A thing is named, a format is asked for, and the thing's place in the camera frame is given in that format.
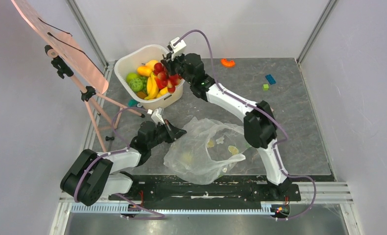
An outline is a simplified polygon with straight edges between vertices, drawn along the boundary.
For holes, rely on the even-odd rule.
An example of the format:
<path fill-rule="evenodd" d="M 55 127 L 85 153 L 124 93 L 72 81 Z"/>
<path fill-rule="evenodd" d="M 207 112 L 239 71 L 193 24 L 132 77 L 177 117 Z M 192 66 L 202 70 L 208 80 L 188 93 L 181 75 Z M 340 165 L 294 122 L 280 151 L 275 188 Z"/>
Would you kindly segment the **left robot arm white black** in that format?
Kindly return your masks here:
<path fill-rule="evenodd" d="M 135 199 L 140 187 L 124 169 L 143 165 L 153 148 L 164 142 L 173 143 L 186 133 L 168 120 L 161 124 L 145 121 L 124 149 L 101 153 L 83 150 L 62 178 L 60 188 L 86 206 L 93 205 L 104 194 L 122 193 L 127 199 Z"/>

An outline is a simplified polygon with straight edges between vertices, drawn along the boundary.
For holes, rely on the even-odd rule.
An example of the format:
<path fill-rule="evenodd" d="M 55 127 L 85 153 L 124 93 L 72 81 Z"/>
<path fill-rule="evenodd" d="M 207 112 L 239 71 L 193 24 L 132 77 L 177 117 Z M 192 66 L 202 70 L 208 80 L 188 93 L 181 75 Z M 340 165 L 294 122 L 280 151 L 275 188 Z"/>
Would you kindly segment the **clear plastic bag of fruits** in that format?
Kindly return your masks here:
<path fill-rule="evenodd" d="M 171 144 L 164 165 L 193 184 L 208 185 L 229 173 L 251 147 L 243 127 L 236 124 L 194 117 L 183 129 L 186 134 Z"/>

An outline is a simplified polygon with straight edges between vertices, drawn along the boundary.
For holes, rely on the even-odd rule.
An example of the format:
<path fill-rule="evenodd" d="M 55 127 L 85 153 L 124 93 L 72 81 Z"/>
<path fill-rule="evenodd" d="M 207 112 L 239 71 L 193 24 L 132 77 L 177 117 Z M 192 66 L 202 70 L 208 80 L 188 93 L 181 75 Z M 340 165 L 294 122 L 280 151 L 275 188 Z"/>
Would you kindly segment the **red fake strawberry bunch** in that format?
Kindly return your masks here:
<path fill-rule="evenodd" d="M 162 63 L 157 63 L 154 66 L 155 80 L 159 87 L 159 90 L 164 87 L 168 87 L 168 93 L 173 94 L 176 91 L 176 87 L 182 82 L 181 76 L 178 74 L 169 75 Z"/>

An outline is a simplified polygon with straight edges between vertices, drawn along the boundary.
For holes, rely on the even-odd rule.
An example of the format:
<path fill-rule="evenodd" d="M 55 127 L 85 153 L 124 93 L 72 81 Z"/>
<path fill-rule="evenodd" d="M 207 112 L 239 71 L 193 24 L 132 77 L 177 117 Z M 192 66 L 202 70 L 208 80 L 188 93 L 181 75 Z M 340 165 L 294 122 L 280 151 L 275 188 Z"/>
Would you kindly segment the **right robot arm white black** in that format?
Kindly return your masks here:
<path fill-rule="evenodd" d="M 205 72 L 200 55 L 189 53 L 174 56 L 171 52 L 161 60 L 171 75 L 179 75 L 190 86 L 194 96 L 215 104 L 240 119 L 244 138 L 256 148 L 266 169 L 268 192 L 275 200 L 283 199 L 292 181 L 284 168 L 278 151 L 277 129 L 270 105 L 262 100 L 257 103 L 231 93 Z"/>

